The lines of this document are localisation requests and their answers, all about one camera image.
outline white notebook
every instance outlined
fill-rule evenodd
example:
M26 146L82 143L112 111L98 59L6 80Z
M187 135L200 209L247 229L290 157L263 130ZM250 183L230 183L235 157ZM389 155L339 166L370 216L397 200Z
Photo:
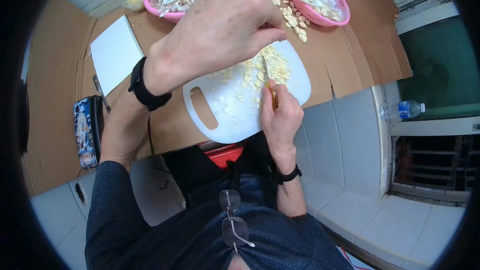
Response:
M93 65L102 91L107 96L132 73L144 53L134 31L123 15L90 45Z

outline dark blue shirt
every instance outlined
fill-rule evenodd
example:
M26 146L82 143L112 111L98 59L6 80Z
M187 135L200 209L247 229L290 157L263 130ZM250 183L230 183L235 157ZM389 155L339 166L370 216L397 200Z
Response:
M99 165L88 215L85 258L89 269L227 269L235 251L226 245L219 203L226 181L192 193L191 206L151 227L135 201L122 165ZM277 185L244 174L241 204L234 216L245 220L249 241L238 248L253 269L351 269L311 215L289 218L276 210Z

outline phone case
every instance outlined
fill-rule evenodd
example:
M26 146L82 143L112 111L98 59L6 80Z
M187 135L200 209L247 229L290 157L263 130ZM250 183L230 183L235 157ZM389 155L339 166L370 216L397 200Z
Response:
M103 131L102 100L95 95L73 105L75 137L78 156L83 169L95 168L100 159L100 141Z

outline black wristband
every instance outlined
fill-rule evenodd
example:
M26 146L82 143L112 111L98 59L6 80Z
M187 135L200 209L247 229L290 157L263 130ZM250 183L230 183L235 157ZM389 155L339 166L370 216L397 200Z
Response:
M164 106L172 98L172 93L169 92L164 95L155 96L147 90L144 82L144 64L146 59L147 57L142 57L135 67L133 67L128 92L134 91L137 100L140 101L142 105L145 105L149 112L152 112Z
M293 171L288 175L284 175L280 173L278 169L276 169L275 172L273 173L273 178L276 181L276 183L279 185L283 185L284 182L290 182L297 176L299 177L302 176L302 171L300 171L297 164L295 164L295 169L293 169Z

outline hand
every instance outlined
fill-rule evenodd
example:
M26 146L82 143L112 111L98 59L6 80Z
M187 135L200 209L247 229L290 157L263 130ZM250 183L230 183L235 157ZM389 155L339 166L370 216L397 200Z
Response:
M257 30L266 22L270 28ZM283 22L270 0L196 0L171 33L150 48L145 86L159 96L253 58L287 39Z
M278 170L288 175L295 169L297 149L293 146L293 138L302 123L303 110L285 85L276 84L272 79L268 81L268 85L276 93L275 101L278 100L278 107L273 110L272 93L267 87L263 87L261 124Z

